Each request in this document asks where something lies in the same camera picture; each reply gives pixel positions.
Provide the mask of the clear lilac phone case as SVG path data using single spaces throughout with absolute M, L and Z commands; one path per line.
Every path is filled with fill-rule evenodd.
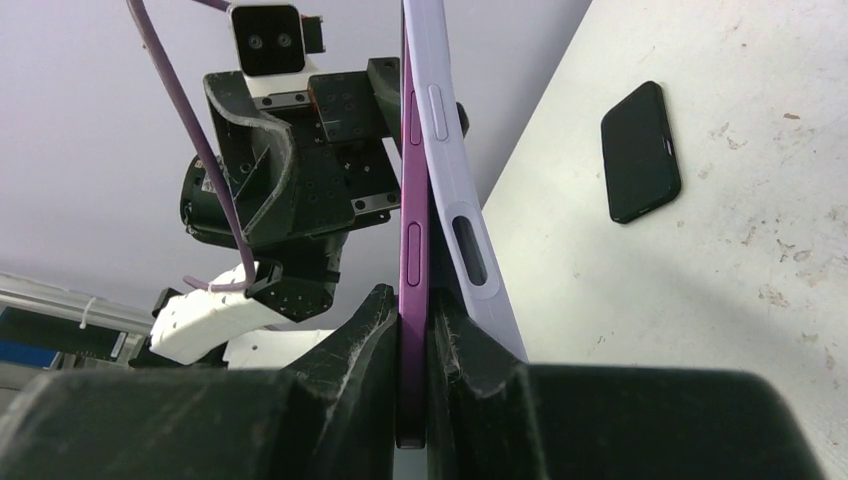
M 444 3 L 403 3 L 423 144 L 447 249 L 469 317 L 521 361 L 527 352 L 482 215 L 451 70 Z

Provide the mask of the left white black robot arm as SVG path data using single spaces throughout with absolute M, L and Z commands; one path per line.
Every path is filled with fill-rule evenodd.
M 212 362 L 258 363 L 245 353 L 249 332 L 296 324 L 327 312 L 340 280 L 349 233 L 400 214 L 401 355 L 423 360 L 428 310 L 429 179 L 409 71 L 395 57 L 361 71 L 306 74 L 263 94 L 238 72 L 213 73 L 204 86 L 221 153 L 219 168 L 239 227 L 229 232 L 201 160 L 190 164 L 181 220 L 195 239 L 232 247 L 243 241 L 254 269 L 237 266 L 209 287 L 167 290 L 136 368 Z

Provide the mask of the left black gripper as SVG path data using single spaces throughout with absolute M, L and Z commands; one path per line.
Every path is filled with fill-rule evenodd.
M 384 139 L 400 140 L 397 57 L 315 74 L 305 91 L 254 97 L 235 71 L 202 84 L 241 234 L 275 248 L 386 221 L 400 186 Z

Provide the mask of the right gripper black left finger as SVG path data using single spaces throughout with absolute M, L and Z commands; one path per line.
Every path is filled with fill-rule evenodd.
M 1 419 L 5 479 L 388 479 L 394 292 L 279 370 L 77 370 Z

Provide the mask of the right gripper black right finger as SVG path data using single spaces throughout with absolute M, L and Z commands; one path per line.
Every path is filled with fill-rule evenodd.
M 750 373 L 527 364 L 447 291 L 429 300 L 432 479 L 820 479 Z

